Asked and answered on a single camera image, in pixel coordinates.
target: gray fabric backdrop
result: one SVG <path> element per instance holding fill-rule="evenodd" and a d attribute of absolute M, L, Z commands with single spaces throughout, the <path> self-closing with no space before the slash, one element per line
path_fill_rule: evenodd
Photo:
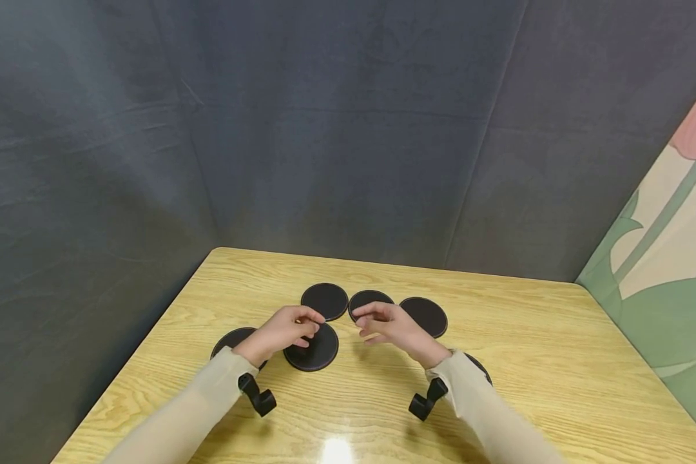
<path fill-rule="evenodd" d="M 696 98 L 696 0 L 0 0 L 0 463 L 213 246 L 573 280 Z"/>

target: black round coaster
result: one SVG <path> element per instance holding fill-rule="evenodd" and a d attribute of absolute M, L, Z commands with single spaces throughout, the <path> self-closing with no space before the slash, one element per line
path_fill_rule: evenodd
<path fill-rule="evenodd" d="M 244 342 L 245 338 L 249 337 L 253 332 L 255 332 L 253 327 L 240 327 L 239 329 L 234 329 L 234 331 L 227 333 L 227 335 L 223 336 L 220 341 L 213 346 L 211 357 L 215 357 L 223 347 L 234 348 L 240 345 L 240 343 Z M 263 369 L 267 362 L 268 361 L 263 361 L 258 370 Z"/>
<path fill-rule="evenodd" d="M 304 291 L 301 304 L 322 314 L 325 321 L 335 321 L 348 308 L 348 294 L 335 284 L 315 284 Z"/>
<path fill-rule="evenodd" d="M 348 302 L 348 316 L 356 322 L 356 317 L 353 316 L 353 309 L 362 307 L 364 304 L 382 302 L 394 304 L 392 298 L 388 297 L 386 293 L 382 293 L 378 290 L 362 290 L 352 297 L 350 297 L 350 302 Z"/>
<path fill-rule="evenodd" d="M 475 365 L 476 367 L 479 367 L 479 369 L 485 373 L 485 377 L 487 377 L 488 382 L 490 382 L 490 385 L 492 385 L 492 379 L 490 379 L 490 373 L 485 369 L 485 366 L 483 366 L 483 363 L 477 361 L 477 360 L 475 359 L 475 357 L 470 356 L 470 355 L 468 355 L 468 354 L 466 354 L 466 353 L 464 353 L 464 355 L 465 355 L 467 358 L 469 358 L 469 360 L 470 360 L 471 362 L 474 362 L 474 365 Z"/>
<path fill-rule="evenodd" d="M 430 333 L 433 338 L 439 338 L 449 328 L 449 318 L 438 304 L 427 298 L 413 296 L 399 304 L 420 327 Z"/>
<path fill-rule="evenodd" d="M 309 340 L 309 347 L 292 345 L 284 350 L 286 361 L 299 371 L 313 372 L 327 367 L 338 354 L 338 334 L 328 324 L 322 324 L 314 338 Z"/>

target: black clamp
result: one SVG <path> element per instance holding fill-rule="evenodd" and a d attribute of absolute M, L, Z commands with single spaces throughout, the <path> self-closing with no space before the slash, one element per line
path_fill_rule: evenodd
<path fill-rule="evenodd" d="M 415 394 L 415 396 L 412 397 L 409 410 L 417 419 L 425 421 L 433 410 L 433 406 L 436 405 L 436 401 L 440 400 L 448 392 L 449 387 L 446 386 L 443 380 L 439 378 L 433 379 L 430 381 L 430 386 L 428 387 L 427 398 Z"/>
<path fill-rule="evenodd" d="M 240 379 L 237 380 L 237 387 L 240 387 L 240 391 L 247 395 L 260 417 L 265 416 L 276 407 L 275 396 L 270 390 L 260 392 L 260 387 L 257 386 L 255 377 L 251 373 L 241 375 Z"/>

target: hand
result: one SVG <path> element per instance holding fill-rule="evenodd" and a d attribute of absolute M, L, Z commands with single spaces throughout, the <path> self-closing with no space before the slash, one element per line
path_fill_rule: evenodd
<path fill-rule="evenodd" d="M 291 345 L 309 347 L 302 337 L 312 338 L 324 324 L 322 314 L 306 306 L 284 306 L 250 334 L 232 353 L 239 354 L 255 367 L 270 360 L 273 353 Z"/>
<path fill-rule="evenodd" d="M 361 327 L 358 335 L 365 337 L 378 333 L 364 341 L 366 345 L 390 342 L 420 362 L 424 369 L 439 365 L 451 352 L 422 329 L 404 309 L 396 304 L 369 303 L 353 311 L 356 325 Z"/>

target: sleeve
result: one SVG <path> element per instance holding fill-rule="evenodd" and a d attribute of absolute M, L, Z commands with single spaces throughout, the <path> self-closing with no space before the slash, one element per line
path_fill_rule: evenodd
<path fill-rule="evenodd" d="M 185 390 L 144 420 L 104 464 L 185 464 L 240 396 L 237 380 L 258 370 L 223 348 Z"/>
<path fill-rule="evenodd" d="M 498 395 L 485 373 L 461 351 L 426 371 L 440 377 L 456 416 L 471 428 L 492 464 L 560 464 L 564 459 L 542 433 Z"/>

